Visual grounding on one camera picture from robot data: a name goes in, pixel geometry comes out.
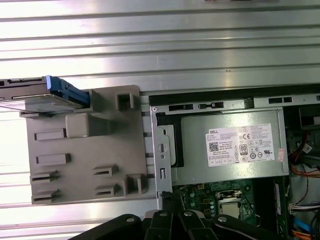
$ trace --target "green circuit board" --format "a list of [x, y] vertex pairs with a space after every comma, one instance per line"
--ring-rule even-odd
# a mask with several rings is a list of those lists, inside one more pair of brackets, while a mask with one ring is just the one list
[[[224, 200], [219, 199], [221, 192], [232, 194], [234, 190], [241, 194], [238, 194], [237, 197], [225, 197]], [[221, 214], [222, 205], [224, 204], [222, 202], [226, 201], [225, 204], [228, 204], [229, 201], [230, 204], [238, 204], [239, 219], [246, 223], [257, 225], [251, 179], [180, 185], [174, 186], [173, 191], [181, 194], [185, 209], [200, 211], [207, 219]]]

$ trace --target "circuit board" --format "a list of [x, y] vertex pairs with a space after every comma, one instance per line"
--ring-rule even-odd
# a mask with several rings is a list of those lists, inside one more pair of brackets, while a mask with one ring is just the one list
[[173, 191], [181, 194], [185, 209], [200, 211], [207, 219], [233, 208], [239, 219], [257, 225], [251, 179], [181, 185]]

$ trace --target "ce mark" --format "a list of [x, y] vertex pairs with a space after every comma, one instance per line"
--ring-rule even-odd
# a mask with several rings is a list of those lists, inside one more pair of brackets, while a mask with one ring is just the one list
[[243, 135], [239, 136], [239, 139], [240, 139], [240, 140], [242, 140], [242, 139], [245, 139], [245, 140], [251, 139], [251, 138], [250, 138], [250, 133], [248, 133], [248, 134], [243, 134]]

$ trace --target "qr code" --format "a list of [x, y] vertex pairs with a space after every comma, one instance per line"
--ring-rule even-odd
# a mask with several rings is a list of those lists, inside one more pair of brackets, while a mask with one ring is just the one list
[[209, 142], [210, 152], [219, 151], [219, 144], [217, 142]]

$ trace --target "sticker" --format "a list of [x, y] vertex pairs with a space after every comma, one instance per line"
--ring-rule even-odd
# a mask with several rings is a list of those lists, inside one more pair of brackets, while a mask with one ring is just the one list
[[275, 160], [271, 124], [210, 129], [209, 167]]
[[284, 148], [279, 148], [278, 150], [278, 161], [283, 162], [285, 159], [285, 149]]
[[311, 151], [311, 149], [312, 149], [312, 147], [309, 144], [305, 143], [302, 148], [302, 151], [304, 151], [306, 154], [308, 154]]
[[276, 198], [276, 212], [281, 216], [281, 202], [280, 202], [280, 189], [279, 184], [274, 184], [275, 198]]

